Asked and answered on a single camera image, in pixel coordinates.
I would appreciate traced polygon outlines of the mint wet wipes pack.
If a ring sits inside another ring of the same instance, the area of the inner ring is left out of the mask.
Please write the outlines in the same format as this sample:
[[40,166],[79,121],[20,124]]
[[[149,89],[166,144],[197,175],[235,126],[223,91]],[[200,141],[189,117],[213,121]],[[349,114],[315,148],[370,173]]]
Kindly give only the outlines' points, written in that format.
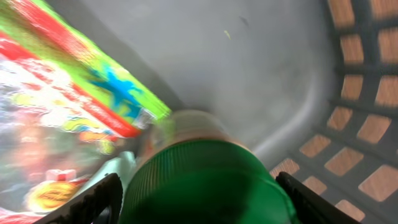
[[99,170],[90,177],[77,194],[83,193],[100,180],[110,174],[117,174],[121,180],[123,192],[127,190],[135,171],[136,171],[136,157],[131,151],[123,151],[118,157],[106,161]]

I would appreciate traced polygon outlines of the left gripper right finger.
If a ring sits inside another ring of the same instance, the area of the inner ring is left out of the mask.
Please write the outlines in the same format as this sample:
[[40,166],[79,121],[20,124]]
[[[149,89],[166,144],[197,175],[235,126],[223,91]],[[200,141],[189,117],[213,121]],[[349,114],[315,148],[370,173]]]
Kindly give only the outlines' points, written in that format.
[[275,178],[291,199],[302,223],[359,224],[286,172]]

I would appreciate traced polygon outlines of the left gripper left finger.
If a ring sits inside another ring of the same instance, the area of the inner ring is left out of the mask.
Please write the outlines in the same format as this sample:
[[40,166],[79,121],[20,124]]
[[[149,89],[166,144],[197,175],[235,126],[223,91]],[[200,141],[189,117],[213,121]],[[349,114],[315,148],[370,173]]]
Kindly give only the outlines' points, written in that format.
[[122,199],[121,180],[112,173],[35,224],[117,224]]

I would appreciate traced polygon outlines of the green Haribo worms bag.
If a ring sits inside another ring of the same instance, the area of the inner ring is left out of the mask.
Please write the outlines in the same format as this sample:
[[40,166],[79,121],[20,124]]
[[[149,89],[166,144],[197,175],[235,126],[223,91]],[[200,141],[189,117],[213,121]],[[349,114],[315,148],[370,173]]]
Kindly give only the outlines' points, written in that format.
[[76,196],[170,109],[45,1],[1,2],[1,222]]

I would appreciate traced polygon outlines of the green lid jar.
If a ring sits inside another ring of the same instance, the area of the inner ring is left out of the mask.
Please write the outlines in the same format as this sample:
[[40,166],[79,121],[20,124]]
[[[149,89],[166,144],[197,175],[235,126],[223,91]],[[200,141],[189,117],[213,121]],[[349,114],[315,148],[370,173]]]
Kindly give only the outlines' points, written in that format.
[[298,223],[262,162],[212,114],[172,113],[150,127],[120,223]]

